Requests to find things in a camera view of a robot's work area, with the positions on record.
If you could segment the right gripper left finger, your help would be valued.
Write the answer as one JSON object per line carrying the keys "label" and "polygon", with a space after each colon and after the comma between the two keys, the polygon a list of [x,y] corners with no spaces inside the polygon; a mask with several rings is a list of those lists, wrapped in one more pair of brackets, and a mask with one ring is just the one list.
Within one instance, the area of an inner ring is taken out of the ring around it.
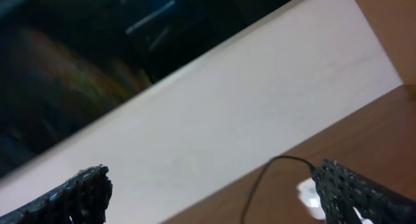
{"label": "right gripper left finger", "polygon": [[63,184],[3,216],[1,224],[104,224],[112,196],[107,166],[78,172]]}

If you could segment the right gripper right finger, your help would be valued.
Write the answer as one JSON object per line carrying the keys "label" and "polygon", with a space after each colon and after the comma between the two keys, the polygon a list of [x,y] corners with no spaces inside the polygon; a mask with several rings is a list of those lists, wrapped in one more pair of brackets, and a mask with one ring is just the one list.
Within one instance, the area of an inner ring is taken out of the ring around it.
{"label": "right gripper right finger", "polygon": [[311,171],[327,224],[415,224],[415,200],[325,159]]}

